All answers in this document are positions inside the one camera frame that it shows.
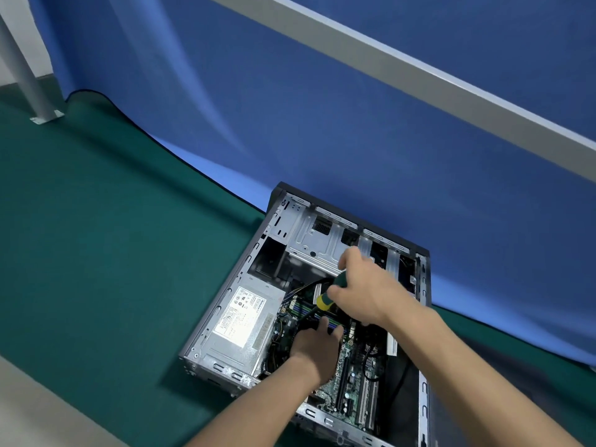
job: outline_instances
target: left hand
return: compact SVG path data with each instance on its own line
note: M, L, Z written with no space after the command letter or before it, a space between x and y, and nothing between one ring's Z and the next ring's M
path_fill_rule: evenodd
M316 387L329 381L335 373L343 327L336 327L327 334L329 319L321 317L317 330L299 331L290 350L290 359L304 363L307 373L312 373Z

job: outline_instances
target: hand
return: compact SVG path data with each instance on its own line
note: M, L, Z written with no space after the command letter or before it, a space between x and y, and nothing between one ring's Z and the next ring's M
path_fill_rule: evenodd
M343 327L336 327L327 334L329 319L321 317L317 330L299 331L290 350L290 359L301 361L305 372L312 374L313 389L329 381L337 367L339 344L343 337Z
M387 271L352 246L344 251L337 267L346 269L347 287L332 285L329 298L352 318L386 328L388 309L406 305L413 298Z

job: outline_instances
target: green and yellow screwdriver handle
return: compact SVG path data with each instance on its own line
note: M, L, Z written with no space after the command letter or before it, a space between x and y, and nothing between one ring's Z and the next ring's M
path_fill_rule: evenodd
M346 288L347 287L346 272L342 271L341 273L339 273L339 275L337 275L336 278L333 279L332 285L339 285L339 287ZM317 308L319 308L321 310L329 310L329 309L331 309L332 305L333 305L333 301L331 298L329 298L329 295L327 294L327 292L325 292L322 295L319 295L319 297L317 298Z

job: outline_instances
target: blue fabric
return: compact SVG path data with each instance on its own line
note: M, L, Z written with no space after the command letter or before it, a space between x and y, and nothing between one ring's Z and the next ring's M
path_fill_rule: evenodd
M295 1L596 139L596 0ZM65 96L428 248L437 305L596 365L593 183L208 0L30 2Z

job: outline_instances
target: green anti-static mat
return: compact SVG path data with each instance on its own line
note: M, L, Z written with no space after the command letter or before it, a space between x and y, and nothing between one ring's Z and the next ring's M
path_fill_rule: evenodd
M61 109L36 126L18 89L0 89L0 354L131 447L179 446L230 399L185 375L176 353L263 215L102 96ZM596 374L440 313L540 368L557 418L593 443ZM293 428L279 444L325 445Z

